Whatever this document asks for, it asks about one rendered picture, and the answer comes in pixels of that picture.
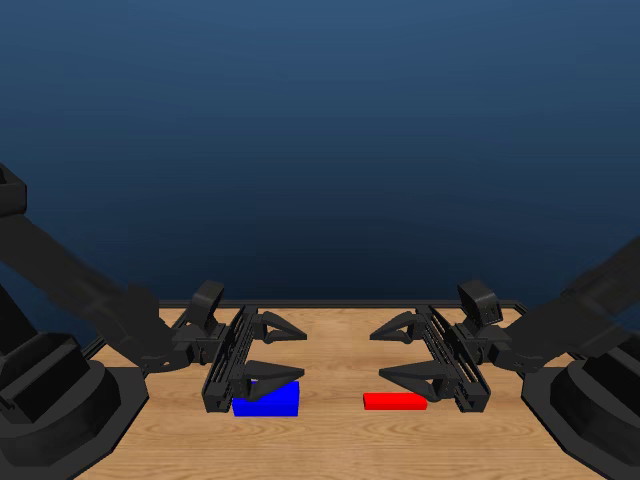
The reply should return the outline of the thin red peg bar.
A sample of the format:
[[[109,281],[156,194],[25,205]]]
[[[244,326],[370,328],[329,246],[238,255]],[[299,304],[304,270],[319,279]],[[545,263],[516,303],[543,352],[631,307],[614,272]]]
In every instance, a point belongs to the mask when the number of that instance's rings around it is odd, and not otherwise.
[[[426,398],[411,392],[365,392],[362,399],[370,411],[421,411],[428,406]]]

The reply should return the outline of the blue hollow socket block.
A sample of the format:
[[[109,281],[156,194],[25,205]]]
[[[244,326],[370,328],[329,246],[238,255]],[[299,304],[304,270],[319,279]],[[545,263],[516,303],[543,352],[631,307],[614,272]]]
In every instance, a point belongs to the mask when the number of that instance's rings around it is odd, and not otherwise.
[[[232,400],[236,417],[297,417],[300,405],[300,385],[292,381],[259,400]]]

